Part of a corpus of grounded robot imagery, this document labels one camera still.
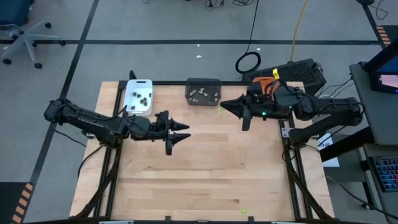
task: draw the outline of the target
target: office chair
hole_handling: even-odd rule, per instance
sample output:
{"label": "office chair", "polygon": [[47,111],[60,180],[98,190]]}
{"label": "office chair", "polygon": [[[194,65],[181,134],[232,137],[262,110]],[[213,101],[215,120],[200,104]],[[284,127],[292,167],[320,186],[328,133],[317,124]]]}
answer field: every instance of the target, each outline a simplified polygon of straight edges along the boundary
{"label": "office chair", "polygon": [[[42,64],[36,61],[33,48],[37,46],[35,40],[59,40],[59,36],[34,34],[41,27],[51,28],[51,23],[41,21],[27,31],[23,31],[21,26],[27,23],[28,12],[32,0],[1,0],[0,1],[0,32],[7,34],[14,39],[14,43],[0,56],[2,62],[10,65],[12,61],[7,57],[14,53],[23,45],[26,46],[30,58],[34,62],[35,68],[42,68]],[[60,45],[64,46],[65,41],[61,40]]]}

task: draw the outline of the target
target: white paper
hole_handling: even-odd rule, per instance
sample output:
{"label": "white paper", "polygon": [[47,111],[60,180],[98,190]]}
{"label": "white paper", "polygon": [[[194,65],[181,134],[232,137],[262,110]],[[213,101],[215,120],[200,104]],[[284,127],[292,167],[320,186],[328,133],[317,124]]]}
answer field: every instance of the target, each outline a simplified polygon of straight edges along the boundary
{"label": "white paper", "polygon": [[[330,146],[333,144],[333,140],[329,137],[330,137],[330,133],[326,133],[324,136],[322,136],[322,138],[318,139],[319,150],[322,150],[322,149],[326,148],[327,146]],[[328,138],[328,139],[324,143],[322,143],[322,145],[319,145],[326,138]],[[340,167],[340,164],[338,163],[338,159],[336,157],[336,158],[332,158],[332,159],[329,159],[328,161],[323,162],[323,167]]]}

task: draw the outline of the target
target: computer monitor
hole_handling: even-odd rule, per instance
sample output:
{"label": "computer monitor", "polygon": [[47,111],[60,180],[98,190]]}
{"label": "computer monitor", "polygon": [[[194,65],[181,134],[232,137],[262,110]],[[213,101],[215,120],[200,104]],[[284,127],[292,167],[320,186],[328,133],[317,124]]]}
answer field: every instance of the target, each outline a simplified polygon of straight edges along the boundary
{"label": "computer monitor", "polygon": [[398,94],[398,39],[372,58],[363,69],[369,74],[372,90]]}

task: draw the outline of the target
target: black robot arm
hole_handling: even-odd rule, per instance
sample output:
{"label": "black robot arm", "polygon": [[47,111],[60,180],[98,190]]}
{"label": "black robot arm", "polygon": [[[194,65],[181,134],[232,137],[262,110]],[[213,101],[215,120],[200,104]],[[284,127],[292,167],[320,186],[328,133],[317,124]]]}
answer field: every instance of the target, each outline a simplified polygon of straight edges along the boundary
{"label": "black robot arm", "polygon": [[320,114],[329,114],[329,117],[307,128],[291,129],[289,138],[292,146],[306,143],[311,136],[335,126],[356,126],[362,121],[361,103],[355,98],[319,99],[280,80],[275,80],[271,86],[274,87],[276,82],[280,86],[275,91],[263,90],[259,82],[253,83],[248,86],[246,95],[221,102],[221,106],[243,119],[242,131],[249,130],[253,116],[262,117],[263,120],[289,119],[294,111],[297,119],[307,121]]}
{"label": "black robot arm", "polygon": [[169,112],[163,111],[156,114],[156,122],[141,116],[127,116],[125,108],[113,117],[95,113],[77,105],[69,100],[51,101],[44,113],[47,121],[62,125],[71,124],[87,133],[96,136],[101,145],[118,147],[123,139],[130,137],[135,141],[158,140],[165,141],[166,154],[172,154],[173,145],[186,139],[190,134],[170,134],[170,131],[188,129],[189,126],[169,120]]}

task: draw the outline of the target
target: wooden table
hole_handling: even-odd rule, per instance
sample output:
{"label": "wooden table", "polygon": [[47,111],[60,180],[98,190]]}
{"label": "wooden table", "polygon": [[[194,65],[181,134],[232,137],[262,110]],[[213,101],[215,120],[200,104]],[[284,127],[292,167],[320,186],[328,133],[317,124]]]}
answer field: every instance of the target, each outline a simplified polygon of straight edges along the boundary
{"label": "wooden table", "polygon": [[[302,83],[289,83],[302,87]],[[111,116],[117,82],[103,82],[96,112]],[[223,86],[222,100],[237,98],[245,86]],[[241,131],[242,120],[220,108],[189,106],[184,86],[154,86],[152,114],[169,110],[174,120],[190,125],[181,131],[192,136],[166,156],[164,142],[126,139],[119,165],[113,203],[113,220],[213,220],[292,221],[294,213],[282,160],[278,120],[253,118],[251,128]],[[296,127],[310,121],[295,119]],[[309,145],[316,147],[315,140]],[[98,147],[88,140],[85,156]],[[104,152],[96,153],[83,166],[70,215],[76,215],[98,188]],[[319,153],[301,150],[309,191],[331,216],[333,208]],[[298,199],[302,195],[297,188]],[[108,193],[103,196],[104,213]],[[300,206],[301,216],[305,216]]]}

